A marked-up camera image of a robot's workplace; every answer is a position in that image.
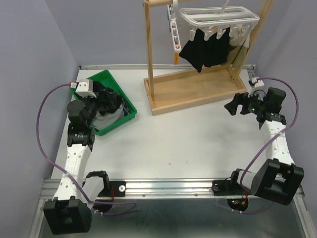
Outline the wooden clothes rack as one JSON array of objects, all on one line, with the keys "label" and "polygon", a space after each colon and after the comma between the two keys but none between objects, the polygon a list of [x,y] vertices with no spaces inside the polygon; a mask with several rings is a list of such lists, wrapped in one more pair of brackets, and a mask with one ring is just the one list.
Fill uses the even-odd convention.
[{"label": "wooden clothes rack", "polygon": [[[145,12],[145,29],[147,37],[147,64],[148,77],[144,80],[145,90],[153,115],[169,113],[193,106],[221,101],[234,97],[237,93],[245,93],[247,88],[239,74],[244,66],[223,64],[204,67],[200,73],[195,68],[189,70],[153,75],[152,41],[151,41],[151,17],[150,9],[154,6],[172,4],[172,0],[146,0],[143,2]],[[265,0],[258,13],[259,22],[250,34],[249,53],[265,23],[265,20],[274,2]],[[176,21],[179,32],[181,50],[189,41],[191,26],[180,16],[178,7]],[[233,49],[229,45],[228,54]]]}]

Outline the blue striped underwear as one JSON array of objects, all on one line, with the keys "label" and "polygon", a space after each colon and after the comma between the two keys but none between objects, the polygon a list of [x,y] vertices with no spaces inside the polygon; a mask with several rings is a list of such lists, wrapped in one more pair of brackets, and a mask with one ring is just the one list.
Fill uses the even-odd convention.
[{"label": "blue striped underwear", "polygon": [[123,116],[124,117],[127,117],[129,116],[131,113],[130,113],[130,109],[129,109],[129,106],[128,106],[128,103],[126,102],[126,100],[124,98],[122,98],[122,108],[123,108]]}]

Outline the grey underwear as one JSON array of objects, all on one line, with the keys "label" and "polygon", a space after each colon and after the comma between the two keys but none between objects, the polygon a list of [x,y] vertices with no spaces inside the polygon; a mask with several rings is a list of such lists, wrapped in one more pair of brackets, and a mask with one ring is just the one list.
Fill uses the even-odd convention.
[{"label": "grey underwear", "polygon": [[106,127],[112,125],[124,116],[123,108],[118,108],[114,113],[106,113],[105,115],[97,114],[94,120],[94,127],[98,130],[103,130]]}]

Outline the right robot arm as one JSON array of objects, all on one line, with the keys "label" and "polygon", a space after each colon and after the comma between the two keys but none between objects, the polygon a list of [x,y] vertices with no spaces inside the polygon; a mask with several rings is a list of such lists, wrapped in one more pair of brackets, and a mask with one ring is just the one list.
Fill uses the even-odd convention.
[{"label": "right robot arm", "polygon": [[236,169],[232,173],[228,181],[231,192],[246,189],[251,195],[282,205],[288,205],[293,199],[304,178],[304,170],[295,165],[288,149],[286,119],[280,114],[285,97],[285,91],[270,87],[262,99],[237,93],[224,106],[232,116],[236,115],[239,105],[242,115],[255,114],[266,146],[260,150],[265,153],[266,161],[256,173],[248,169]]}]

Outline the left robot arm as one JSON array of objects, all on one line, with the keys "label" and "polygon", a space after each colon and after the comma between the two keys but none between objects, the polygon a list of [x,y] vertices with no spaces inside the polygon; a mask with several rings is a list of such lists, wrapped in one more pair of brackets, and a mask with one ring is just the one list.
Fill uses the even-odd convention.
[{"label": "left robot arm", "polygon": [[96,198],[110,191],[105,171],[84,175],[95,141],[92,124],[99,107],[95,97],[74,100],[67,105],[70,123],[64,173],[52,200],[44,204],[44,215],[53,235],[88,232]]}]

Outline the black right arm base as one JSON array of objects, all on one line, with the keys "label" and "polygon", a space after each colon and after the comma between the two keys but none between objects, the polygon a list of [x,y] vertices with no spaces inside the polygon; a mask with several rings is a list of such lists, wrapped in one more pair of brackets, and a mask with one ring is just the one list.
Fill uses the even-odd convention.
[{"label": "black right arm base", "polygon": [[212,182],[211,190],[215,196],[231,196],[231,195],[245,195],[245,193],[254,193],[257,191],[261,183],[255,173],[246,172],[243,177],[242,184],[240,180],[244,170],[236,169],[232,172],[229,178],[218,179]]}]

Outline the black underwear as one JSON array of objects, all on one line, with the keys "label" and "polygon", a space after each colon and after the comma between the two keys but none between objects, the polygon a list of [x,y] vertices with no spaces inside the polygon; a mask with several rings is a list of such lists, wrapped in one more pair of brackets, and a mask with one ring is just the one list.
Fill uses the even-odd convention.
[{"label": "black underwear", "polygon": [[217,34],[213,34],[210,38],[204,40],[204,32],[200,29],[196,30],[193,41],[188,41],[180,52],[179,56],[189,62],[198,73],[204,67],[223,64],[227,61],[227,53],[229,48],[229,32],[230,28],[226,28],[220,39]]},{"label": "black underwear", "polygon": [[93,92],[99,101],[99,113],[102,116],[115,113],[122,104],[122,96],[99,81],[93,81]]}]

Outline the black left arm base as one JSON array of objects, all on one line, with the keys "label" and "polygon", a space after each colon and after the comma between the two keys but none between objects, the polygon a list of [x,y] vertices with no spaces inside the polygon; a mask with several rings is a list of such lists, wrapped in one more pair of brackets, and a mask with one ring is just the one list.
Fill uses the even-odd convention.
[{"label": "black left arm base", "polygon": [[124,197],[126,181],[110,180],[106,171],[93,171],[86,175],[83,189],[91,200],[97,197]]}]

